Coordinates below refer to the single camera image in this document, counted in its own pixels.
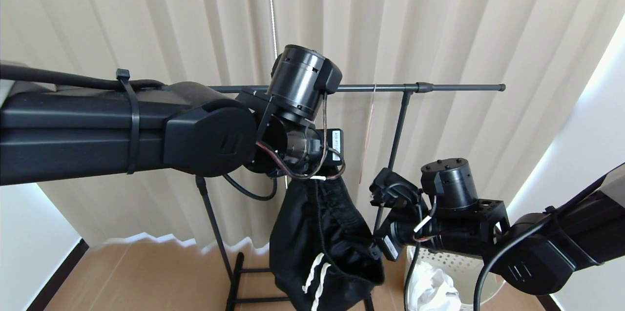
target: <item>laundry basket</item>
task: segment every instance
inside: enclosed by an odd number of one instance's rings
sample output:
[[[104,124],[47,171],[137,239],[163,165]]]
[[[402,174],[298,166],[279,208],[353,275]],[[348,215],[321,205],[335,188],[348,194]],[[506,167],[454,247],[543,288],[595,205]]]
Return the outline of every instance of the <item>laundry basket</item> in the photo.
[[[406,273],[410,262],[415,255],[415,247],[408,247],[408,261],[406,262]],[[455,255],[453,253],[430,253],[427,249],[420,249],[419,259],[428,262],[436,269],[442,269],[444,273],[454,280],[454,287],[458,290],[460,302],[462,303],[461,311],[473,310],[473,291],[475,291],[475,282],[484,262],[477,258]],[[493,273],[489,273],[486,283],[482,289],[481,303],[491,300],[504,285],[504,279]]]

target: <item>curtain pleat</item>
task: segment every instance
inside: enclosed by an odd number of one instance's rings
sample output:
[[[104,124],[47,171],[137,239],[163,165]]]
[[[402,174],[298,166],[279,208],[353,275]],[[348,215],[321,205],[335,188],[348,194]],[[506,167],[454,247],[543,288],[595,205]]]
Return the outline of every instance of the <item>curtain pleat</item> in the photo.
[[[207,85],[268,84],[286,44],[316,49],[345,84],[506,83],[504,93],[411,97],[395,171],[466,157],[480,196],[509,202],[564,124],[625,13],[625,0],[1,0],[0,57],[36,68]],[[330,96],[344,175],[373,224],[368,186],[388,166],[400,93]],[[258,195],[261,175],[232,176]],[[172,169],[40,183],[90,245],[147,232],[214,240],[192,176]],[[228,244],[268,241],[284,197],[255,202],[208,180]]]

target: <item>wall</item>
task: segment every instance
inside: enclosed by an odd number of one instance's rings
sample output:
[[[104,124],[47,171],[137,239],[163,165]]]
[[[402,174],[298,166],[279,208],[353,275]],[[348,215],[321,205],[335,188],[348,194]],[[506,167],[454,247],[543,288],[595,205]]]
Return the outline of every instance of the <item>wall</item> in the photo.
[[[80,236],[37,184],[0,188],[0,309],[25,310]]]
[[[511,221],[564,204],[625,162],[625,19],[569,120],[510,205]],[[554,297],[565,311],[622,310],[625,258],[575,273]]]

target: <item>white label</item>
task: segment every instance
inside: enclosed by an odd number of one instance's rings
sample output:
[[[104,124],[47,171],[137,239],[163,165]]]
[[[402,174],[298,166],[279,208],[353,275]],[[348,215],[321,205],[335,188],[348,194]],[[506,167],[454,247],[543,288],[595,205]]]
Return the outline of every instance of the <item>white label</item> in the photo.
[[[332,148],[334,148],[336,151],[341,152],[341,131],[340,130],[332,131]],[[339,161],[339,160],[341,160],[341,158],[333,152],[332,161]]]
[[[388,247],[391,254],[393,254],[393,258],[397,259],[397,256],[399,256],[399,253],[397,253],[397,250],[395,249],[395,246],[393,245],[393,243],[391,243],[391,240],[389,239],[388,235],[384,236],[384,244],[386,244],[386,247]]]

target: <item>vertical blind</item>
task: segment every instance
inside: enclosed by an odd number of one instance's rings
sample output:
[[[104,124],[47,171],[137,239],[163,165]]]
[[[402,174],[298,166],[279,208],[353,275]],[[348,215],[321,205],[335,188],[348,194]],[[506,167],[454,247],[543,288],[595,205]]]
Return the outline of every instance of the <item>vertical blind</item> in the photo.
[[[505,83],[504,93],[411,97],[395,171],[466,157],[482,197],[509,202],[564,124],[618,23],[625,0],[1,0],[0,57],[37,68],[207,85],[268,84],[286,44],[316,49],[344,83]],[[350,195],[373,224],[368,186],[388,165],[401,94],[330,96],[345,131]],[[267,178],[233,173],[263,195]],[[143,231],[199,246],[214,237],[192,176],[165,169],[40,183],[90,245]],[[268,241],[284,188],[254,202],[208,180],[234,244]]]

